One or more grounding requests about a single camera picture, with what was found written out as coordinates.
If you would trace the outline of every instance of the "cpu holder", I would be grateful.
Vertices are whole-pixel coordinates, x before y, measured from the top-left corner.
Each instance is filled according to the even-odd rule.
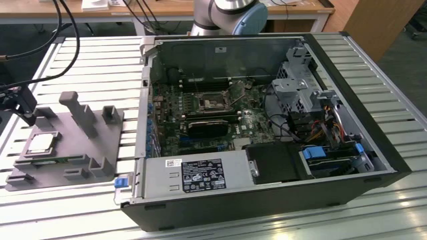
[[[92,111],[80,105],[75,91],[59,103],[70,112],[36,108],[36,122],[15,161],[5,190],[19,191],[114,180],[124,111],[104,106]]]

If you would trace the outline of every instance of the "motherboard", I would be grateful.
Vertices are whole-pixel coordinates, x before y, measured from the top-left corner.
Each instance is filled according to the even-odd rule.
[[[278,137],[264,115],[267,85],[251,78],[154,84],[162,156],[240,150]]]

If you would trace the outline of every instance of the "barcode sticker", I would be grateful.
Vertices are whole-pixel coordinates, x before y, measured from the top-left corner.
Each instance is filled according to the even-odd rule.
[[[183,159],[167,159],[166,160],[166,167],[180,167],[182,166]]]

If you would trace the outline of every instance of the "blue latch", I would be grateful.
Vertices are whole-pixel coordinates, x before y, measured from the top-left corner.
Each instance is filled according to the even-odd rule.
[[[315,158],[323,158],[327,156],[326,151],[323,150],[322,146],[311,146],[307,147],[303,151],[302,154],[306,159],[315,159]]]
[[[120,177],[114,181],[114,187],[116,189],[127,188],[130,186],[130,180],[127,177]]]
[[[355,149],[358,149],[359,153],[363,153],[366,151],[360,143],[355,144]]]

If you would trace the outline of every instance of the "white label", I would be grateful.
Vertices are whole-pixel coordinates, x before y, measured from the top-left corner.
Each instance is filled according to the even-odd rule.
[[[128,13],[128,12],[112,12],[111,15],[114,15],[114,16],[127,16],[127,15],[131,15],[131,13]]]
[[[215,53],[219,54],[219,53],[227,53],[227,47],[216,47],[215,48]]]
[[[182,166],[183,159],[168,159],[166,160],[166,167],[180,167]]]

